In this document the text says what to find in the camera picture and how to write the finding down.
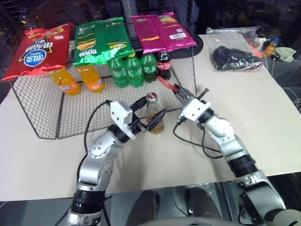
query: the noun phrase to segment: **glass bottle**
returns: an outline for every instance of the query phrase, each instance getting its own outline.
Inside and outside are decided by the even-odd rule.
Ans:
[[[162,109],[160,108],[160,105],[158,103],[158,97],[157,94],[155,93],[148,93],[146,95],[146,101],[147,101],[147,106],[146,106],[146,121],[147,123],[151,122],[151,119]],[[164,123],[163,119],[159,122],[159,124],[153,128],[150,132],[154,134],[158,134],[162,132],[164,128]]]

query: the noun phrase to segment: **red chip bag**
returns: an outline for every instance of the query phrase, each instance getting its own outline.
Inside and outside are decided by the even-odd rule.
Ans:
[[[66,66],[73,24],[37,28],[23,37],[2,81],[24,75],[41,75]]]

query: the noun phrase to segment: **green chip bag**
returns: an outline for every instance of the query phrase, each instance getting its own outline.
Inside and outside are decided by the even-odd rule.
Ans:
[[[76,29],[74,66],[103,65],[132,53],[122,17],[93,21]]]

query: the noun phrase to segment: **barcode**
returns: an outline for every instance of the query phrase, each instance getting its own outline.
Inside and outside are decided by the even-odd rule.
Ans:
[[[180,39],[187,37],[185,33],[173,34],[169,36],[170,39]]]

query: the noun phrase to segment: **metal bottle cap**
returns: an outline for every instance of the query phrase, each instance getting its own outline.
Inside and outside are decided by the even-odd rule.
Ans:
[[[146,95],[146,101],[148,103],[155,103],[157,101],[158,97],[157,97],[157,94],[155,93],[148,93]]]

